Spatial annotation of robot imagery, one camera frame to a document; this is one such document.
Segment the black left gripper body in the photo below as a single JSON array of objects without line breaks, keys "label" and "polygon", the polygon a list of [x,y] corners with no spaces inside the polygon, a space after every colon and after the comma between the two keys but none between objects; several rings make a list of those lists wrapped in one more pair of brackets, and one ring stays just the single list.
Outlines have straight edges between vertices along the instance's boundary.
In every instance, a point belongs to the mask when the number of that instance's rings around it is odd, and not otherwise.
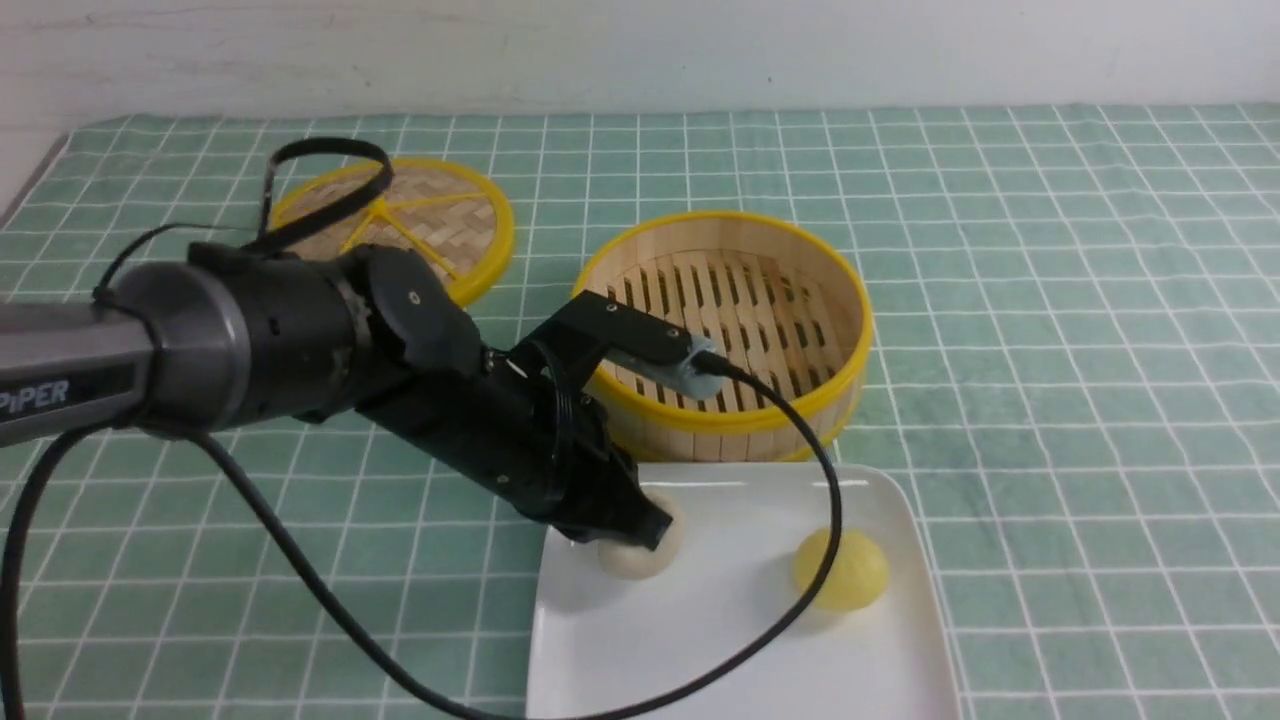
[{"label": "black left gripper body", "polygon": [[408,373],[355,410],[504,500],[556,525],[556,506],[577,462],[623,455],[590,396],[558,375],[521,374],[498,354],[471,374]]}]

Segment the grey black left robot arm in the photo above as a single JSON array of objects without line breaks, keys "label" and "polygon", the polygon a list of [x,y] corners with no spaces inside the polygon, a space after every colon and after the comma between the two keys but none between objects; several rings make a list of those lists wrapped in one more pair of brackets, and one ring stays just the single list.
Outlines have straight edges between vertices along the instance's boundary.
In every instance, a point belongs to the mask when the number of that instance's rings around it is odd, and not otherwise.
[{"label": "grey black left robot arm", "polygon": [[291,251],[378,199],[388,155],[356,138],[305,138],[269,161],[369,159],[358,188],[242,246],[113,263],[87,302],[3,305],[4,446],[91,427],[159,436],[355,411],[576,542],[657,550],[673,515],[544,340],[503,351],[416,252]]}]

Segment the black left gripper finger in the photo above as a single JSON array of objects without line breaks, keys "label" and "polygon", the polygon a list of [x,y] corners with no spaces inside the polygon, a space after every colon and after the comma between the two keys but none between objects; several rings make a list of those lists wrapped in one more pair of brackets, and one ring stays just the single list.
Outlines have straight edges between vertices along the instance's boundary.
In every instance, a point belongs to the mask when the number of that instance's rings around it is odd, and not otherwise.
[{"label": "black left gripper finger", "polygon": [[556,506],[556,529],[566,538],[611,541],[654,551],[673,525],[673,514],[649,498],[628,455],[577,462]]}]

